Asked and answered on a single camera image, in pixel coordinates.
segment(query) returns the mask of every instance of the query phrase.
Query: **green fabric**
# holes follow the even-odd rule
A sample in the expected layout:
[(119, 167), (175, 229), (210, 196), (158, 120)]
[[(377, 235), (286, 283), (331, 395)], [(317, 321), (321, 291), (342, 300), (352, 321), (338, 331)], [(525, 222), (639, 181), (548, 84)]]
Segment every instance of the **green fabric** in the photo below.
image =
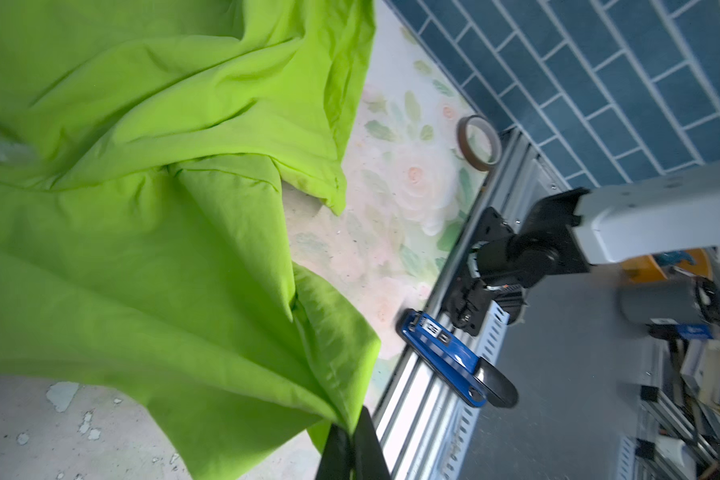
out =
[(353, 430), (378, 338), (291, 262), (344, 207), (370, 0), (0, 0), (0, 372), (112, 386), (195, 480)]

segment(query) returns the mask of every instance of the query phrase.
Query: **tape roll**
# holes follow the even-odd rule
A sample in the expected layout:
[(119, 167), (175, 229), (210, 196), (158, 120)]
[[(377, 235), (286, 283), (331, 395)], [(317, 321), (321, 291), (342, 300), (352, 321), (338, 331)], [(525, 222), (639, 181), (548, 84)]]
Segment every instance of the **tape roll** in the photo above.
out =
[[(488, 138), (488, 142), (490, 143), (490, 158), (482, 159), (472, 150), (468, 136), (470, 126), (478, 128)], [(481, 172), (488, 171), (490, 167), (496, 165), (501, 158), (501, 141), (499, 140), (499, 135), (486, 117), (482, 115), (472, 115), (459, 120), (458, 126), (456, 127), (456, 141), (466, 161), (469, 162), (473, 168)]]

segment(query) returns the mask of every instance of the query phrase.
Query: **orange object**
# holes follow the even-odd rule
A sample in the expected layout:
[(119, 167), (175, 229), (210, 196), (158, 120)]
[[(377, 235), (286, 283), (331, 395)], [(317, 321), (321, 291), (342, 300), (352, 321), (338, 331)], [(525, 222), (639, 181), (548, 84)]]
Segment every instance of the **orange object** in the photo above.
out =
[[(710, 256), (707, 255), (703, 248), (691, 248), (685, 250), (686, 253), (691, 255), (695, 265), (691, 265), (685, 260), (677, 264), (679, 268), (682, 268), (686, 272), (694, 275), (704, 276), (708, 279), (712, 279), (712, 264), (710, 263)], [(649, 283), (659, 282), (666, 280), (666, 272), (659, 267), (659, 264), (653, 259), (652, 255), (636, 256), (624, 260), (621, 263), (621, 268), (624, 269), (626, 275), (634, 283)]]
[(651, 255), (642, 255), (621, 263), (626, 275), (634, 283), (650, 283), (666, 280), (666, 274)]

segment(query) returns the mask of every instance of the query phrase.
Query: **blue tile wall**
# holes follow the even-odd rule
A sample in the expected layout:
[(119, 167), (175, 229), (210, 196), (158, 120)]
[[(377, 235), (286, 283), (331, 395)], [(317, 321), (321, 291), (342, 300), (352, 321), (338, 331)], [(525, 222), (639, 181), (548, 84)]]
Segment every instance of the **blue tile wall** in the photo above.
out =
[(621, 155), (637, 147), (634, 137), (613, 109), (605, 110), (592, 117), (590, 125), (603, 140), (611, 155)]
[(547, 67), (582, 114), (592, 114), (608, 104), (590, 74), (567, 45), (547, 59)]
[(720, 160), (718, 0), (387, 0), (461, 93), (571, 187)]

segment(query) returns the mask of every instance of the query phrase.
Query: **floral tablecloth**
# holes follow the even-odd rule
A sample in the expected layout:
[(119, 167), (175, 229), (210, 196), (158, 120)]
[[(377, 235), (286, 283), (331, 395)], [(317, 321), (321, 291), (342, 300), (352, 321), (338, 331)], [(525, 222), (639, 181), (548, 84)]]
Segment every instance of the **floral tablecloth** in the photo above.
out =
[(456, 123), (473, 111), (383, 2), (362, 103), (342, 167), (341, 216), (286, 186), (293, 259), (323, 276), (382, 339), (366, 404), (401, 353), (401, 306), (423, 306), (484, 174), (460, 157)]

